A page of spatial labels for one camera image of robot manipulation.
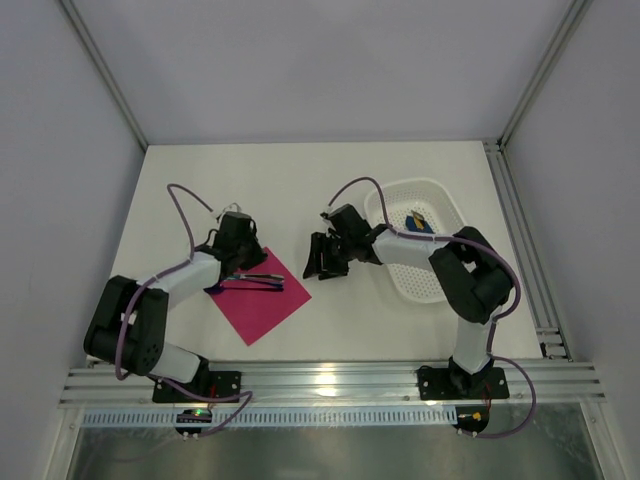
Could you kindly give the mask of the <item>purple metal spoon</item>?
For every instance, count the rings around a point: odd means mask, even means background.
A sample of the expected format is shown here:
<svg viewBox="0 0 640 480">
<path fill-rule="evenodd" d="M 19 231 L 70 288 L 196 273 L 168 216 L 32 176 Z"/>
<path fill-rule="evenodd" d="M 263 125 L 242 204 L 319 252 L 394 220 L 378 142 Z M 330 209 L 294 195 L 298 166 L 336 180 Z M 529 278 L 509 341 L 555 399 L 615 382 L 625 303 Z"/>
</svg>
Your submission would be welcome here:
<svg viewBox="0 0 640 480">
<path fill-rule="evenodd" d="M 224 285 L 222 282 L 211 287 L 205 288 L 204 291 L 207 294 L 218 295 L 223 292 L 232 291 L 232 290 L 249 290 L 249 291 L 283 291 L 283 290 L 275 290 L 268 289 L 265 287 L 261 287 L 259 285 L 252 285 L 244 282 L 231 282 L 230 284 Z"/>
</svg>

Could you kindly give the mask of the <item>pink paper napkin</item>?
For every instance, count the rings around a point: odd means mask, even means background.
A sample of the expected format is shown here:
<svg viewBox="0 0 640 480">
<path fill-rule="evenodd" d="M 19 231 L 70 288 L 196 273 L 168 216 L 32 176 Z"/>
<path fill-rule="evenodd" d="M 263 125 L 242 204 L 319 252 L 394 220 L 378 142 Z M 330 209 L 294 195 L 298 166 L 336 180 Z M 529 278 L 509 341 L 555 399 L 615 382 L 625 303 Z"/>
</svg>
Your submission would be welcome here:
<svg viewBox="0 0 640 480">
<path fill-rule="evenodd" d="M 232 290 L 210 295 L 222 315 L 243 342 L 250 346 L 293 315 L 311 300 L 311 294 L 268 248 L 266 260 L 260 265 L 236 274 L 283 275 L 283 291 Z"/>
</svg>

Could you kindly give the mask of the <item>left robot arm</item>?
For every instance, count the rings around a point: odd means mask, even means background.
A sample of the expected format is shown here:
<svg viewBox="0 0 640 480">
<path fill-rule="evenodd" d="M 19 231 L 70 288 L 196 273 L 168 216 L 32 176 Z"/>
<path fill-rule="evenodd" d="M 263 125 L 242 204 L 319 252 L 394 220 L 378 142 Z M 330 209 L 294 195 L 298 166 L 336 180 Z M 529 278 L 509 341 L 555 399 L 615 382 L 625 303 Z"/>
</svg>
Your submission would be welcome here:
<svg viewBox="0 0 640 480">
<path fill-rule="evenodd" d="M 108 280 L 84 338 L 85 353 L 118 365 L 121 373 L 192 382 L 204 359 L 165 340 L 169 311 L 266 258 L 252 217 L 224 213 L 213 243 L 196 247 L 183 264 L 146 281 L 122 275 Z"/>
</svg>

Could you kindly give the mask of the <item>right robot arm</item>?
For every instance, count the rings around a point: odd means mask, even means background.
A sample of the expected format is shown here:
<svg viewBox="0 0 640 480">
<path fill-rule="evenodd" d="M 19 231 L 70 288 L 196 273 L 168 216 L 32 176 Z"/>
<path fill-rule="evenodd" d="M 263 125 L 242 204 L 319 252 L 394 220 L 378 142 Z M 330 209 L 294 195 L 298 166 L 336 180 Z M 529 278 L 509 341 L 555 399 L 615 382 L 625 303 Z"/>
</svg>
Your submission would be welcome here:
<svg viewBox="0 0 640 480">
<path fill-rule="evenodd" d="M 417 268 L 435 275 L 456 313 L 456 344 L 447 365 L 416 371 L 421 399 L 508 398 L 506 375 L 490 349 L 516 279 L 477 229 L 465 227 L 450 236 L 437 236 L 398 231 L 388 224 L 371 226 L 351 204 L 323 218 L 328 228 L 310 237 L 304 278 L 345 277 L 352 261 Z"/>
</svg>

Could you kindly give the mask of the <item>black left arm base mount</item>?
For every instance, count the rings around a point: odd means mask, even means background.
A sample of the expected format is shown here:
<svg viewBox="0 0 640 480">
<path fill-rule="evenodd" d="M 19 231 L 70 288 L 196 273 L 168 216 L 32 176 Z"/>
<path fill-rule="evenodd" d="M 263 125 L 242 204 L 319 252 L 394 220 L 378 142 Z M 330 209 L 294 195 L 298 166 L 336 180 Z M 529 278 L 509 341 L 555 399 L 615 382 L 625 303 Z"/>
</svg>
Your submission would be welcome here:
<svg viewBox="0 0 640 480">
<path fill-rule="evenodd" d="M 184 390 L 198 397 L 206 397 L 207 403 L 211 398 L 222 399 L 232 397 L 230 403 L 238 403 L 235 396 L 240 394 L 242 373 L 233 370 L 210 370 L 208 367 L 200 369 L 192 381 L 188 383 L 178 383 Z M 174 386 L 165 382 L 156 382 L 152 402 L 157 404 L 169 403 L 189 403 L 196 402 L 192 396 L 182 393 Z"/>
</svg>

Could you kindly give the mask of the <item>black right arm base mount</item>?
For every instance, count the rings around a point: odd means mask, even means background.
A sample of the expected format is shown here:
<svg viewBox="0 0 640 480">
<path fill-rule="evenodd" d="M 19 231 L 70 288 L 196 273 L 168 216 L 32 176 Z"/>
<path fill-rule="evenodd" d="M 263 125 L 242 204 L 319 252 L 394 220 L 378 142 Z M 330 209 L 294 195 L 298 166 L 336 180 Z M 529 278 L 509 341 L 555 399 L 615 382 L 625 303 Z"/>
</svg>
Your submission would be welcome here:
<svg viewBox="0 0 640 480">
<path fill-rule="evenodd" d="M 421 366 L 416 370 L 421 400 L 483 400 L 510 398 L 504 370 L 487 365 L 476 374 L 454 367 Z"/>
</svg>

